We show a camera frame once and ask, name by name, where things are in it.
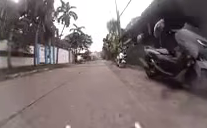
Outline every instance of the palm tree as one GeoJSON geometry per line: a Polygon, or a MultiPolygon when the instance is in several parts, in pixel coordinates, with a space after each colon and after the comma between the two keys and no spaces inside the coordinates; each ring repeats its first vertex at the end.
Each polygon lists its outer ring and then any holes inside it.
{"type": "MultiPolygon", "coordinates": [[[[75,6],[70,6],[69,2],[65,3],[63,0],[60,1],[61,1],[61,6],[57,8],[55,12],[55,17],[57,18],[58,23],[64,25],[60,34],[60,38],[61,38],[65,27],[69,27],[70,25],[71,17],[74,20],[77,20],[78,16],[74,11],[72,11],[72,9],[76,8],[75,6]]],[[[59,54],[59,48],[57,47],[56,63],[58,63],[58,54],[59,54]]]]}
{"type": "Polygon", "coordinates": [[[73,24],[74,28],[71,28],[70,31],[73,31],[74,32],[77,32],[77,33],[80,33],[80,34],[84,34],[84,32],[82,31],[82,29],[85,29],[84,26],[80,26],[78,27],[76,24],[73,24]]]}

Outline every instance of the street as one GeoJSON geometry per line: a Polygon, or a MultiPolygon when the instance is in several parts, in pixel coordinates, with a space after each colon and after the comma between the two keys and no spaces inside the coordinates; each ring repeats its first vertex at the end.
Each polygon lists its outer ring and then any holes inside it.
{"type": "Polygon", "coordinates": [[[99,60],[0,82],[0,128],[207,128],[207,100],[99,60]]]}

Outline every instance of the scooter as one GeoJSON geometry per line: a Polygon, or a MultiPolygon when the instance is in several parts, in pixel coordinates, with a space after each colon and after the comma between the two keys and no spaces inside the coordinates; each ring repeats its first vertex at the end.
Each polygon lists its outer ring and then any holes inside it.
{"type": "Polygon", "coordinates": [[[119,67],[119,68],[125,68],[126,67],[126,55],[123,55],[122,57],[117,57],[116,59],[116,65],[119,67]]]}
{"type": "Polygon", "coordinates": [[[202,86],[201,80],[207,77],[207,60],[203,56],[207,40],[185,28],[175,32],[175,39],[179,48],[176,55],[165,48],[144,47],[147,76],[175,78],[189,86],[202,86]]]}

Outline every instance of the power line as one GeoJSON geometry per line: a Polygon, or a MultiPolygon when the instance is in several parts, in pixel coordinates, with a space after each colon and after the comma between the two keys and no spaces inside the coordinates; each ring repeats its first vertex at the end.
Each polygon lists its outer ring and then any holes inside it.
{"type": "Polygon", "coordinates": [[[129,4],[131,3],[132,0],[129,0],[129,2],[127,3],[126,7],[123,9],[122,13],[119,15],[119,17],[122,16],[122,14],[124,13],[124,11],[126,10],[126,8],[129,6],[129,4]]]}

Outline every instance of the tree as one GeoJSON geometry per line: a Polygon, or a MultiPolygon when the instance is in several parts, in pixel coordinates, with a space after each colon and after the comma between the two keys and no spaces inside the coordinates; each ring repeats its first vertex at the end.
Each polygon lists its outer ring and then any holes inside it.
{"type": "Polygon", "coordinates": [[[35,30],[34,43],[34,65],[37,64],[37,45],[38,42],[45,41],[54,37],[53,7],[54,0],[28,0],[27,9],[23,12],[22,18],[27,20],[32,30],[35,30]]]}
{"type": "Polygon", "coordinates": [[[117,34],[118,35],[118,23],[115,19],[111,19],[107,22],[107,29],[109,33],[117,34]]]}
{"type": "Polygon", "coordinates": [[[81,50],[88,50],[90,45],[93,43],[90,35],[77,31],[67,35],[65,37],[65,41],[69,42],[70,49],[75,55],[75,61],[77,54],[79,54],[81,50]]]}
{"type": "Polygon", "coordinates": [[[19,6],[12,1],[0,2],[0,39],[8,40],[8,58],[11,48],[34,45],[34,65],[37,64],[38,42],[54,35],[53,3],[54,0],[27,0],[19,6]]]}
{"type": "Polygon", "coordinates": [[[19,10],[11,2],[6,1],[4,4],[0,2],[0,40],[7,41],[7,64],[8,68],[12,68],[11,50],[13,45],[13,33],[15,25],[20,17],[19,10]]]}
{"type": "Polygon", "coordinates": [[[73,24],[73,26],[74,26],[74,28],[71,28],[70,31],[84,34],[84,32],[82,31],[82,29],[85,28],[84,26],[78,27],[76,24],[73,24]]]}
{"type": "Polygon", "coordinates": [[[119,42],[119,32],[118,32],[118,23],[116,20],[111,19],[107,22],[107,29],[109,34],[103,40],[103,50],[104,54],[108,59],[114,59],[119,52],[119,47],[121,46],[119,42]]]}
{"type": "MultiPolygon", "coordinates": [[[[60,34],[60,38],[61,38],[65,27],[69,27],[71,18],[77,20],[78,16],[74,11],[72,11],[72,9],[76,8],[75,6],[70,6],[69,2],[65,3],[63,0],[60,1],[61,1],[61,6],[57,8],[55,12],[55,17],[57,18],[58,23],[64,25],[60,34]]],[[[57,47],[56,63],[58,63],[58,54],[59,54],[59,48],[57,47]]]]}

